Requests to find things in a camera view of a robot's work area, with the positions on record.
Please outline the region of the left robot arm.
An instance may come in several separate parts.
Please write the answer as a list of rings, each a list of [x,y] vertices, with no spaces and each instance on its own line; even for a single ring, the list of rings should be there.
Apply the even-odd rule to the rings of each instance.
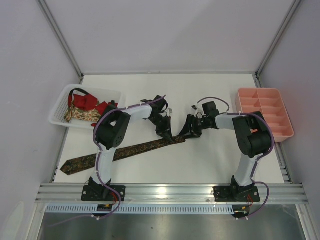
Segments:
[[[106,200],[112,191],[112,163],[117,147],[123,142],[128,126],[140,120],[149,120],[156,134],[172,143],[171,118],[162,114],[169,104],[163,96],[154,100],[141,100],[139,104],[125,108],[108,106],[93,130],[93,142],[98,147],[94,173],[83,188],[83,201]]]

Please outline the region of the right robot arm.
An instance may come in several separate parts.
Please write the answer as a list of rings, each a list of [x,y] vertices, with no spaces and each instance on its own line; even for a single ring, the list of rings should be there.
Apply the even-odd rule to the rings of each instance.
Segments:
[[[238,169],[231,177],[229,186],[213,188],[217,202],[245,202],[253,199],[260,201],[254,175],[262,158],[270,154],[274,148],[275,139],[262,113],[220,113],[216,103],[210,101],[202,104],[203,115],[188,114],[186,122],[179,135],[186,139],[202,136],[207,129],[234,131],[241,158]]]

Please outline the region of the dark brown patterned tie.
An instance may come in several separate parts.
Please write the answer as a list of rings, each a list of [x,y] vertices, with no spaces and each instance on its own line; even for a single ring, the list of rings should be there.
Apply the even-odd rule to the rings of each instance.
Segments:
[[[160,148],[164,148],[171,145],[181,144],[186,141],[184,136],[174,136],[173,141],[166,139],[154,140],[146,143],[141,143],[133,146],[119,148],[115,151],[113,161],[119,161],[141,155],[150,151],[154,151]],[[73,159],[67,160],[60,168],[60,171],[67,176],[83,172],[94,168],[96,165],[97,154],[85,155]]]

